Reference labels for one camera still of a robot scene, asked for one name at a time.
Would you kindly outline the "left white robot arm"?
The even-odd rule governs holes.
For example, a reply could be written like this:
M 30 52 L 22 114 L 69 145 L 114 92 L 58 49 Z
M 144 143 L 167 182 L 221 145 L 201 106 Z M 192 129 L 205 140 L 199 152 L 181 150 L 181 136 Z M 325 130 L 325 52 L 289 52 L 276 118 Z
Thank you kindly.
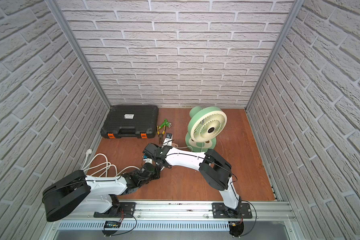
M 150 163 L 119 177 L 93 177 L 85 175 L 83 170 L 74 171 L 44 189 L 46 219 L 55 222 L 79 212 L 107 215 L 116 205 L 117 196 L 135 193 L 150 181 L 158 180 L 160 172 L 160 167 Z

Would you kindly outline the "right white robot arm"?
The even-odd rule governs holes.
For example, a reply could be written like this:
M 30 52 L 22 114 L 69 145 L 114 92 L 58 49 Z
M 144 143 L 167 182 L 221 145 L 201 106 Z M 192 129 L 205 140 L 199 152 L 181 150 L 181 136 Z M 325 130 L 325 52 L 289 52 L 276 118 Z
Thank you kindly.
M 194 153 L 172 146 L 148 144 L 143 154 L 161 167 L 180 166 L 200 172 L 206 182 L 220 192 L 227 209 L 239 210 L 241 198 L 234 187 L 236 176 L 231 164 L 215 150 Z

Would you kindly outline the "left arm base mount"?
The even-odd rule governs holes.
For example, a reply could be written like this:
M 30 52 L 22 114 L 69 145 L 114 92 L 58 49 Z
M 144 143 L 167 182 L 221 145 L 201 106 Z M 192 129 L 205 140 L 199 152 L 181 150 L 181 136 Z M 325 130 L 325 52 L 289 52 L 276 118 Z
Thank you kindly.
M 94 213 L 94 218 L 114 218 L 120 219 L 122 215 L 127 219 L 132 219 L 135 212 L 136 202 L 119 202 L 112 205 L 111 208 L 104 213 Z

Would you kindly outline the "green spray nozzle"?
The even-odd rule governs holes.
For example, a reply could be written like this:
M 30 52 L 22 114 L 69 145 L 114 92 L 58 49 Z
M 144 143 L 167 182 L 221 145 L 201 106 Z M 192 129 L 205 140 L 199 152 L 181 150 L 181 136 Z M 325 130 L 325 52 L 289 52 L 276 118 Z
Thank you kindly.
M 163 129 L 164 127 L 171 128 L 171 127 L 172 127 L 172 123 L 170 123 L 167 119 L 164 119 L 164 121 L 162 122 L 162 124 L 159 125 L 159 128 L 160 128 L 160 129 Z

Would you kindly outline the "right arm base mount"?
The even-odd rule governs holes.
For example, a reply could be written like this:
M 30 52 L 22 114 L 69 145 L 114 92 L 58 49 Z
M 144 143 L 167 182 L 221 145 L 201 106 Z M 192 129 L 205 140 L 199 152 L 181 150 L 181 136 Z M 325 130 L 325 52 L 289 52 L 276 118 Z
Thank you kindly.
M 252 219 L 252 210 L 249 203 L 239 203 L 236 209 L 231 209 L 223 203 L 212 203 L 214 219 Z

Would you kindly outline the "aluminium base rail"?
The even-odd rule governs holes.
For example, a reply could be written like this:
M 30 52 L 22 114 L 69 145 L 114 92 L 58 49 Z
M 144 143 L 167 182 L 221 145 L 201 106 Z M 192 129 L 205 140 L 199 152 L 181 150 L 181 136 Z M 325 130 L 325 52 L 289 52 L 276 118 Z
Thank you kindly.
M 115 239 L 140 232 L 151 237 L 154 232 L 223 232 L 239 240 L 275 239 L 274 228 L 288 240 L 303 239 L 302 231 L 289 202 L 247 202 L 239 204 L 240 216 L 230 217 L 217 201 L 137 201 L 122 200 L 123 215 L 96 218 L 93 213 L 74 213 L 48 223 L 40 237 L 57 240 Z

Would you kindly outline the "green desk fan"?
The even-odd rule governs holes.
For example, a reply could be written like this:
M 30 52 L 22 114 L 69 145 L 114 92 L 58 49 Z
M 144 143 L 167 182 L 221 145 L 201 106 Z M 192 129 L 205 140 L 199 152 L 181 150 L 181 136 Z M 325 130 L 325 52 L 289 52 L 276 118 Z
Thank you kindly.
M 226 113 L 218 107 L 196 106 L 190 110 L 190 117 L 185 138 L 188 149 L 195 153 L 214 149 L 217 144 L 216 137 L 227 124 Z

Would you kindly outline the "black plastic tool case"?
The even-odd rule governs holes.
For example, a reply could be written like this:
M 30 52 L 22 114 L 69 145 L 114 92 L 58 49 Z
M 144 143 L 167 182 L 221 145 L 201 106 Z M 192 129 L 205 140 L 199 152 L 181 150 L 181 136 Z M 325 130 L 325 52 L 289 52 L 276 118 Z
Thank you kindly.
M 125 114 L 134 114 L 133 119 L 125 119 Z M 157 132 L 159 108 L 156 105 L 115 105 L 110 108 L 101 128 L 105 139 L 136 137 L 154 138 Z

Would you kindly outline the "white label sticker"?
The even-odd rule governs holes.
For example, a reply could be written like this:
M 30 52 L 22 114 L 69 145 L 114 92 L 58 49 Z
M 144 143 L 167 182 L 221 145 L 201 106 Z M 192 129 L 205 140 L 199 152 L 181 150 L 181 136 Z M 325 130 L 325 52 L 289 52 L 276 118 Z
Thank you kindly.
M 134 114 L 125 114 L 125 115 L 124 115 L 124 118 L 125 118 L 125 119 L 133 119 L 134 116 L 135 116 Z

